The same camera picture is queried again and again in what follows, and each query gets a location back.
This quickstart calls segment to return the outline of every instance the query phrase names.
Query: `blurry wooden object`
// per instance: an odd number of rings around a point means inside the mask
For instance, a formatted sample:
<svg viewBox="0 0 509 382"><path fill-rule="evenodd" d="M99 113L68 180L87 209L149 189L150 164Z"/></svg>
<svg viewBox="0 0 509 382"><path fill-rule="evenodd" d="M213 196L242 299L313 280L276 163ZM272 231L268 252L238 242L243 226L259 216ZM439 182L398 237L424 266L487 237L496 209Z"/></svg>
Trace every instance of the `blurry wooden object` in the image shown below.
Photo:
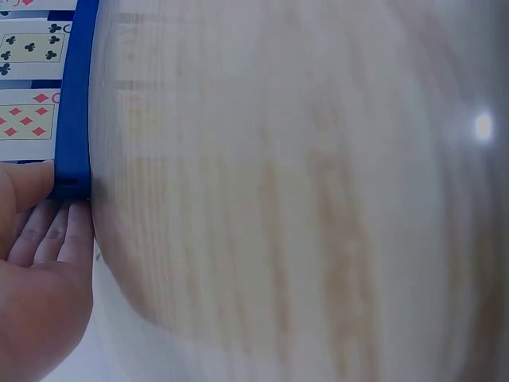
<svg viewBox="0 0 509 382"><path fill-rule="evenodd" d="M103 0L111 375L507 380L502 7Z"/></svg>

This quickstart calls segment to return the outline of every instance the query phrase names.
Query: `finger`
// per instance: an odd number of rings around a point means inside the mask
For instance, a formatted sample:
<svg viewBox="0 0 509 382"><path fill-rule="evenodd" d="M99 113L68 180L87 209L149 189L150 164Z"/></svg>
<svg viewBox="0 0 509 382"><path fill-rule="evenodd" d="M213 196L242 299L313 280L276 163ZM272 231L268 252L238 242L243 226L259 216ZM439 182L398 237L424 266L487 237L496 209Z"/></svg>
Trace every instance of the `finger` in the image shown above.
<svg viewBox="0 0 509 382"><path fill-rule="evenodd" d="M20 267L31 267L33 257L41 241L45 238L48 228L51 226L59 204L55 201L43 201L32 212L28 222L21 231L13 248L10 250L8 263L17 264Z"/></svg>
<svg viewBox="0 0 509 382"><path fill-rule="evenodd" d="M67 223L69 218L69 203L64 203L56 214L55 220L49 227L46 237L39 244L33 258L34 264L56 261L62 245L64 245Z"/></svg>
<svg viewBox="0 0 509 382"><path fill-rule="evenodd" d="M83 202L73 203L69 209L67 233L58 261L76 265L91 277L93 257L94 228L90 206Z"/></svg>
<svg viewBox="0 0 509 382"><path fill-rule="evenodd" d="M51 193L55 170L53 162L28 165L0 164L14 188L16 211L24 212L41 203Z"/></svg>
<svg viewBox="0 0 509 382"><path fill-rule="evenodd" d="M32 215L33 209L29 209L28 211L18 213L16 215L16 220L14 222L15 232L14 232L14 240L21 235L23 228L29 221L30 216Z"/></svg>

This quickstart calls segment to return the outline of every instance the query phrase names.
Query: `playing card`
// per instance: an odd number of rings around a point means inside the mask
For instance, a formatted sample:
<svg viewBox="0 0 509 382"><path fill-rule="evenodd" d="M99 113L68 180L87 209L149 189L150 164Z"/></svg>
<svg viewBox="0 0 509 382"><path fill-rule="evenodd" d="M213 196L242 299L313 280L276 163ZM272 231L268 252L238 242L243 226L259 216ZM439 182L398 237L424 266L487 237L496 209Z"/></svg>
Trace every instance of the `playing card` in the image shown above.
<svg viewBox="0 0 509 382"><path fill-rule="evenodd" d="M54 159L60 89L0 90L0 161Z"/></svg>
<svg viewBox="0 0 509 382"><path fill-rule="evenodd" d="M61 80L71 27L70 21L0 22L0 80Z"/></svg>
<svg viewBox="0 0 509 382"><path fill-rule="evenodd" d="M76 10L77 0L0 0L0 11Z"/></svg>

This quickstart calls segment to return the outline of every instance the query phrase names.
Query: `blue card holder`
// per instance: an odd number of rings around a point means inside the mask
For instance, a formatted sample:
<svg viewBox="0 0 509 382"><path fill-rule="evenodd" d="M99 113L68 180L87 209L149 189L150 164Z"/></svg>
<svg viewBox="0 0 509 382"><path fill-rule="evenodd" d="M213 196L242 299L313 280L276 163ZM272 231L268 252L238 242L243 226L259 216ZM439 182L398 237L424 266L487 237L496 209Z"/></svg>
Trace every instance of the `blue card holder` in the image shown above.
<svg viewBox="0 0 509 382"><path fill-rule="evenodd" d="M47 21L72 21L67 54L60 80L36 78L3 81L2 91L9 89L49 89L60 91L54 135L55 186L50 198L57 200L87 200L91 196L91 170L88 152L88 93L91 69L91 51L99 0L77 0L75 10L48 10ZM19 11L23 17L28 11ZM24 152L17 152L16 162L38 162L50 159L20 160Z"/></svg>

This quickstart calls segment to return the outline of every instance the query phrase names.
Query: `hand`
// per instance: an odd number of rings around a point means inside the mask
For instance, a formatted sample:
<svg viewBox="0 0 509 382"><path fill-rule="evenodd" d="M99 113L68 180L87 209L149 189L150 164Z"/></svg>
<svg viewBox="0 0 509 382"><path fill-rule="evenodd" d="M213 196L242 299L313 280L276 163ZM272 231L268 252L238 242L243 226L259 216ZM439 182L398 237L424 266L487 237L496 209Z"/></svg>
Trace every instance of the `hand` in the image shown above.
<svg viewBox="0 0 509 382"><path fill-rule="evenodd" d="M90 319L90 209L45 201L53 177L52 162L0 164L2 381L44 377L77 346Z"/></svg>

